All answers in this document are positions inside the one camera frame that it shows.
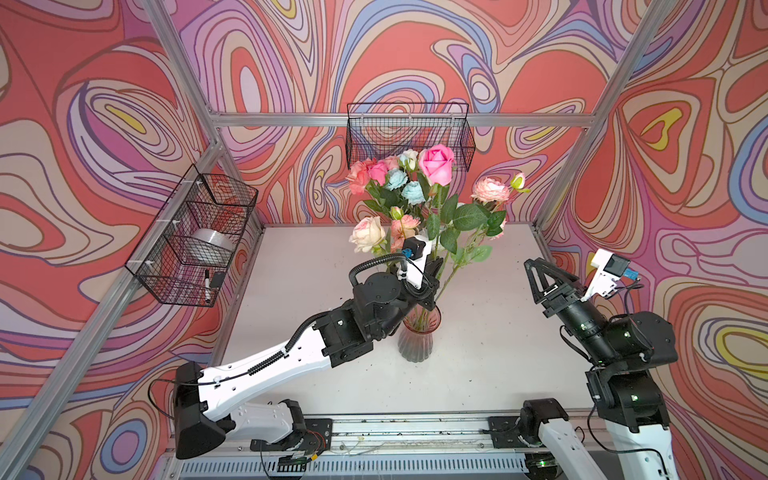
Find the white rose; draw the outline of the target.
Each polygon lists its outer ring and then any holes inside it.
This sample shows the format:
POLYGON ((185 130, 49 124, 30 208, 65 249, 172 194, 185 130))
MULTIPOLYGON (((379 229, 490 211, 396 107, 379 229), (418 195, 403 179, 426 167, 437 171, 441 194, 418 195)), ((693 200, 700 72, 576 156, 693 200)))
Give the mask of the white rose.
POLYGON ((415 172, 418 170, 419 153, 413 149, 407 149, 399 155, 398 162, 400 168, 406 172, 415 172))

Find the large magenta pink rose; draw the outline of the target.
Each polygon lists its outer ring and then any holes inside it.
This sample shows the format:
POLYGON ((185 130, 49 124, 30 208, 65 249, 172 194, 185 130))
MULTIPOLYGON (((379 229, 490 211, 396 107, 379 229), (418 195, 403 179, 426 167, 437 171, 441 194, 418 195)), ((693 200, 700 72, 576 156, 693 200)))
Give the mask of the large magenta pink rose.
POLYGON ((423 200, 418 204, 422 230, 432 242, 429 260, 439 264, 434 273, 439 289, 435 299, 446 293, 457 273, 472 263, 486 260, 491 253, 487 240, 499 234, 495 200, 472 194, 467 203, 452 194, 454 152, 435 145, 421 151, 416 159, 415 178, 423 200))

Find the pale pink cream rose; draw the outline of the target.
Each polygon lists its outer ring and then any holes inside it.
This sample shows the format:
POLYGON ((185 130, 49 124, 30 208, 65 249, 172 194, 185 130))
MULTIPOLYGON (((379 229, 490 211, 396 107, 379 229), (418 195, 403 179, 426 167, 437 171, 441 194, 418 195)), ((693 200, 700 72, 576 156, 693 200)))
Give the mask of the pale pink cream rose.
POLYGON ((363 218, 353 229, 349 242, 356 253, 381 254, 387 234, 380 217, 363 218))

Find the pink peony spray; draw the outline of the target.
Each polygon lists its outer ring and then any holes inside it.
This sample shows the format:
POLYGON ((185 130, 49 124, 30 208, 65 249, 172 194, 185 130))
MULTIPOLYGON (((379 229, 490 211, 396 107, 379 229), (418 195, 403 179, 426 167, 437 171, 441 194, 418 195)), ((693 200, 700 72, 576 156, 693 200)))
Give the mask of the pink peony spray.
POLYGON ((395 253, 403 248, 406 239, 414 237, 420 228, 421 220, 406 214, 400 207, 393 206, 389 211, 391 224, 389 230, 390 252, 395 253))
POLYGON ((436 248, 433 256, 442 261, 436 274, 440 283, 436 299, 444 295, 460 270, 490 257, 490 242, 504 235, 508 204, 515 195, 529 191, 521 173, 505 182, 492 176, 481 178, 473 185, 468 202, 450 195, 446 186, 435 187, 430 218, 439 225, 430 226, 428 233, 436 248))

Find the red grey glass vase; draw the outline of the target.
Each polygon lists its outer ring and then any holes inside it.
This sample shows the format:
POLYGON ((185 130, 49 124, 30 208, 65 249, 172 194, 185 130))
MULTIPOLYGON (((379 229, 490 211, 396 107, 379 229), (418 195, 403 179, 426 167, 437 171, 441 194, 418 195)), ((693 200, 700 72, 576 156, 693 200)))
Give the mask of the red grey glass vase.
POLYGON ((421 363, 427 360, 434 348, 434 333, 441 325, 438 307, 427 310, 416 305, 405 317, 398 330, 398 350, 408 362, 421 363))

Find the light pink rose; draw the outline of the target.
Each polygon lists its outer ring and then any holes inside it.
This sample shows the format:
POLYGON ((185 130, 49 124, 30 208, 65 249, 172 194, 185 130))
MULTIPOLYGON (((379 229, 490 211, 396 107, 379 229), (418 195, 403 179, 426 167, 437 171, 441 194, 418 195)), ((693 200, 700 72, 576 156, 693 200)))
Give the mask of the light pink rose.
POLYGON ((383 162, 387 166, 389 171, 400 168, 400 161, 398 156, 389 156, 383 159, 383 162))

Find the large salmon pink rose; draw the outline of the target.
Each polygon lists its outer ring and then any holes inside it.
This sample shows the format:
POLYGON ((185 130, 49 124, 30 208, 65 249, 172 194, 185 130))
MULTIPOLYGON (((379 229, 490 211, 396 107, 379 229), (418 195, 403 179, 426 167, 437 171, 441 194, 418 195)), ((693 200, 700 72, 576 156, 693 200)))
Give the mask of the large salmon pink rose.
POLYGON ((349 177, 355 181, 357 181, 359 178, 365 178, 367 181, 367 179, 370 177, 370 169, 376 164, 377 161, 373 159, 357 161, 351 165, 349 170, 349 177))

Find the silver tape roll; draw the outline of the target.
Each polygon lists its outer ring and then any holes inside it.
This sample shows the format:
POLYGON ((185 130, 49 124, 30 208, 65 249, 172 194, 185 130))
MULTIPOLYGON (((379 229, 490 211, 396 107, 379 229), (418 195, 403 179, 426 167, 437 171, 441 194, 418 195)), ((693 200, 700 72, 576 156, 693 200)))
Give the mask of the silver tape roll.
POLYGON ((205 244, 212 245, 226 251, 235 250, 235 244, 230 239, 230 237, 214 229, 199 228, 192 234, 192 237, 196 240, 202 241, 205 244))

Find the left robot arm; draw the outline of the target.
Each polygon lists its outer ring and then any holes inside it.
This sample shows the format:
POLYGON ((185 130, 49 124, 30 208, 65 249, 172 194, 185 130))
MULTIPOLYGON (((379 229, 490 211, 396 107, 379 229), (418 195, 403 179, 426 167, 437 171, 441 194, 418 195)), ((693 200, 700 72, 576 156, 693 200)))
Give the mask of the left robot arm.
POLYGON ((202 456, 235 438, 294 448, 308 432, 300 405, 284 400, 249 406, 248 401, 293 378, 354 361, 392 336, 415 307, 433 310, 442 264, 403 254, 364 262, 349 273, 352 298, 309 317, 287 341, 230 364, 178 367, 172 413, 176 458, 202 456))

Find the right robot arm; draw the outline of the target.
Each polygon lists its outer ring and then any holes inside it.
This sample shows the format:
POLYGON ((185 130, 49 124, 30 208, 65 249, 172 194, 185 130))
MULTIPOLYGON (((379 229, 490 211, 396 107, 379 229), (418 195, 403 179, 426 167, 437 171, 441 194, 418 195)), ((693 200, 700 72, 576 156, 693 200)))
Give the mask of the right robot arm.
POLYGON ((542 259, 528 259, 524 268, 535 304, 547 318, 560 321, 565 344, 586 360, 586 384, 593 405, 589 417, 605 423, 627 479, 675 479, 671 422, 664 396, 652 378, 653 369, 677 361, 672 324, 650 311, 606 317, 592 299, 621 297, 627 301, 641 288, 628 259, 599 250, 588 285, 542 259))

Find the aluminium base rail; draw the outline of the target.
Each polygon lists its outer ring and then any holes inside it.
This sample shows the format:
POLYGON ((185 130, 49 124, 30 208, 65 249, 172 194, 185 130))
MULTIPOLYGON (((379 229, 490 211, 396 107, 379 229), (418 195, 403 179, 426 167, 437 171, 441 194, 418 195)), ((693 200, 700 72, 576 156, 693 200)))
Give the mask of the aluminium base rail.
POLYGON ((405 413, 310 415, 291 433, 270 440, 261 419, 246 421, 245 440, 269 479, 311 475, 491 473, 532 478, 605 479, 591 451, 618 456, 626 479, 674 479, 670 432, 637 430, 608 421, 605 443, 592 413, 575 425, 553 399, 530 400, 519 413, 405 413))

